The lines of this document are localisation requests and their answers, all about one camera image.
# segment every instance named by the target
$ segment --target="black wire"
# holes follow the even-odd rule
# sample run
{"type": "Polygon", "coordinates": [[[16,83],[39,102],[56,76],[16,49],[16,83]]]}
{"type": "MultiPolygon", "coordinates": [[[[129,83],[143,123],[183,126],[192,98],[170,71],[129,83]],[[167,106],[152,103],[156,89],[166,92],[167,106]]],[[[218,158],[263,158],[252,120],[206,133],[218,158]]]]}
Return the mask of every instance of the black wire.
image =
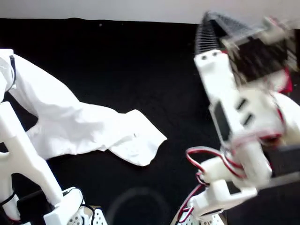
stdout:
{"type": "Polygon", "coordinates": [[[86,208],[88,208],[92,211],[92,220],[91,220],[90,224],[93,225],[94,224],[94,218],[95,218],[95,210],[92,207],[90,207],[89,205],[86,205],[86,204],[81,204],[81,206],[86,207],[86,208]]]}
{"type": "Polygon", "coordinates": [[[15,196],[15,191],[11,194],[10,197],[8,197],[6,200],[4,200],[3,202],[0,203],[0,206],[5,205],[6,203],[8,203],[10,200],[12,200],[15,196]]]}

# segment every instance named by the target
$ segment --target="red wire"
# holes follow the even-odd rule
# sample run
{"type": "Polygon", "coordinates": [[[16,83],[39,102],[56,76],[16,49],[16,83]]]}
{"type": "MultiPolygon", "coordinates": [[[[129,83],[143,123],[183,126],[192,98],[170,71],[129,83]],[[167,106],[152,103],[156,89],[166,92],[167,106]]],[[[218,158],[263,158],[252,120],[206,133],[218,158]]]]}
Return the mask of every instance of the red wire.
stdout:
{"type": "Polygon", "coordinates": [[[178,220],[178,223],[180,224],[184,223],[187,220],[187,218],[192,214],[193,210],[194,210],[193,207],[189,208],[186,216],[182,220],[178,220]]]}
{"type": "Polygon", "coordinates": [[[234,151],[235,152],[235,149],[240,147],[241,145],[243,144],[246,144],[247,142],[249,141],[252,141],[252,140],[255,140],[255,139],[266,139],[266,138],[279,138],[281,137],[282,134],[280,133],[274,133],[274,134],[271,134],[271,135],[265,135],[265,136],[256,136],[255,134],[252,134],[250,136],[246,136],[246,137],[241,137],[237,140],[235,140],[232,145],[234,147],[234,151]]]}
{"type": "Polygon", "coordinates": [[[202,187],[202,185],[201,185],[201,184],[198,184],[198,185],[192,190],[192,192],[189,193],[189,195],[187,196],[187,198],[184,200],[183,204],[180,206],[180,209],[179,209],[179,212],[178,212],[178,216],[177,216],[177,221],[178,221],[179,223],[183,223],[184,221],[186,221],[186,219],[188,218],[188,216],[189,216],[189,215],[192,213],[192,211],[194,210],[193,207],[190,207],[188,210],[190,211],[191,208],[192,208],[192,210],[189,212],[189,215],[188,215],[188,216],[185,216],[185,218],[184,218],[183,221],[182,221],[182,220],[180,221],[180,218],[181,218],[183,212],[186,211],[185,207],[187,206],[188,201],[190,200],[190,198],[191,198],[197,191],[199,191],[199,189],[200,189],[201,187],[202,187]]]}
{"type": "Polygon", "coordinates": [[[212,152],[212,151],[209,151],[209,150],[206,150],[206,149],[188,149],[187,152],[186,152],[186,155],[187,155],[187,159],[193,164],[195,165],[200,171],[202,171],[203,173],[205,173],[205,170],[200,166],[200,164],[198,162],[196,162],[194,159],[192,159],[190,157],[189,154],[191,153],[200,153],[200,152],[207,152],[207,153],[211,153],[215,156],[218,156],[222,159],[224,165],[226,166],[226,168],[233,174],[235,175],[236,177],[238,178],[245,178],[246,176],[245,175],[240,175],[238,173],[236,173],[232,168],[230,168],[230,166],[227,164],[227,162],[225,161],[225,158],[223,157],[223,155],[220,153],[215,153],[215,152],[212,152]]]}
{"type": "Polygon", "coordinates": [[[226,160],[227,160],[232,166],[234,166],[234,167],[236,167],[236,168],[239,168],[239,169],[241,169],[241,170],[244,169],[243,166],[242,166],[241,164],[238,164],[238,163],[232,161],[230,158],[227,157],[227,155],[225,155],[225,158],[226,158],[226,160]]]}

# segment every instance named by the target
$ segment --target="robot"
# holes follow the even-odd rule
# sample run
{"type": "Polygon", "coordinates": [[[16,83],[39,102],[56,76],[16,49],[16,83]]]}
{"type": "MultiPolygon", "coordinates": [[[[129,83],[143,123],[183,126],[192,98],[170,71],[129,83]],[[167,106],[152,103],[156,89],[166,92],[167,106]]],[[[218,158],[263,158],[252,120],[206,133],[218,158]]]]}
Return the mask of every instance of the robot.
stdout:
{"type": "Polygon", "coordinates": [[[37,154],[11,104],[3,102],[5,92],[16,90],[18,62],[29,62],[12,50],[1,51],[6,54],[0,57],[0,138],[8,152],[0,153],[0,206],[8,220],[24,225],[106,225],[102,210],[85,205],[80,189],[61,190],[48,164],[37,154]],[[38,184],[41,191],[19,199],[12,188],[13,173],[26,176],[38,184]],[[90,209],[92,216],[84,208],[90,209]]]}
{"type": "Polygon", "coordinates": [[[195,64],[221,147],[186,151],[199,185],[172,224],[223,225],[224,210],[261,189],[300,180],[300,124],[290,113],[299,106],[281,94],[290,88],[289,71],[298,67],[294,27],[269,17],[250,28],[218,13],[204,16],[195,64]],[[192,158],[197,153],[215,157],[199,163],[192,158]]]}

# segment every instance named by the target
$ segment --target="cable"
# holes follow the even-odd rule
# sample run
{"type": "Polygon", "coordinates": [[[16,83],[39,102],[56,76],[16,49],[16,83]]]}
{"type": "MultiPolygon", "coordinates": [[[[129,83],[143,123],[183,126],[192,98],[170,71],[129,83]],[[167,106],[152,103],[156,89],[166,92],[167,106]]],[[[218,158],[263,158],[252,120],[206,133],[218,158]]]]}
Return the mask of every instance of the cable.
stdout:
{"type": "Polygon", "coordinates": [[[235,171],[235,169],[228,163],[228,161],[224,157],[224,154],[220,153],[216,149],[209,148],[209,147],[203,147],[203,146],[192,147],[192,148],[187,149],[186,156],[187,156],[188,161],[191,162],[193,165],[195,165],[201,172],[205,173],[205,170],[197,161],[192,159],[189,154],[202,153],[202,152],[210,153],[210,154],[220,157],[222,159],[224,165],[226,166],[226,168],[236,177],[241,178],[241,179],[246,177],[244,174],[238,174],[235,171]]]}
{"type": "Polygon", "coordinates": [[[184,223],[186,221],[186,219],[191,215],[191,213],[193,212],[194,208],[193,207],[189,207],[188,208],[188,215],[186,215],[182,220],[180,220],[183,212],[187,211],[187,209],[185,208],[188,204],[188,201],[190,200],[190,198],[197,192],[199,191],[199,189],[202,187],[202,184],[198,184],[192,191],[191,193],[189,193],[189,195],[187,196],[187,198],[184,200],[184,202],[182,203],[182,205],[180,206],[179,212],[178,212],[178,216],[177,216],[177,221],[178,223],[184,223]]]}
{"type": "MultiPolygon", "coordinates": [[[[71,191],[73,191],[74,189],[77,189],[77,190],[79,190],[81,193],[82,193],[82,190],[80,189],[80,188],[78,188],[78,187],[75,187],[75,188],[72,188],[71,190],[69,190],[67,193],[66,193],[66,195],[67,194],[69,194],[71,191]]],[[[83,197],[82,197],[82,200],[81,200],[81,204],[80,204],[80,206],[79,206],[79,208],[80,207],[86,207],[86,208],[88,208],[88,209],[90,209],[91,211],[92,211],[92,220],[91,220],[91,225],[93,225],[93,223],[94,223],[94,218],[95,218],[95,210],[92,208],[92,207],[90,207],[89,205],[86,205],[86,204],[83,204],[83,197]]]]}
{"type": "Polygon", "coordinates": [[[94,225],[95,210],[92,207],[90,207],[89,205],[86,205],[86,204],[81,204],[81,206],[86,207],[86,208],[88,208],[92,211],[92,220],[91,220],[90,224],[94,225]]]}

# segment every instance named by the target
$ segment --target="black surface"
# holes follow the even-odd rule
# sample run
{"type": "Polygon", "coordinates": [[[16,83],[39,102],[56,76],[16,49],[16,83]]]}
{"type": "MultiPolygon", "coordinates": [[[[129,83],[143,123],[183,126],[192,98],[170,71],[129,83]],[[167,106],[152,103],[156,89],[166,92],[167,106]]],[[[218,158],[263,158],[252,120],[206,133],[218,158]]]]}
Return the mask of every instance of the black surface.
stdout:
{"type": "MultiPolygon", "coordinates": [[[[53,74],[81,101],[120,113],[138,109],[168,137],[146,167],[108,151],[51,159],[62,188],[79,187],[87,204],[103,207],[110,225],[169,224],[196,185],[185,149],[219,146],[193,61],[196,26],[79,19],[1,19],[0,24],[9,30],[0,34],[1,47],[53,74]]],[[[7,99],[24,127],[33,126],[37,119],[7,99]]],[[[14,176],[20,196],[28,187],[36,189],[21,180],[14,176]]],[[[292,184],[262,191],[228,217],[234,225],[299,224],[299,209],[299,184],[292,184]]]]}
{"type": "Polygon", "coordinates": [[[54,209],[41,190],[19,199],[17,206],[22,223],[30,225],[46,225],[44,215],[54,209]]]}

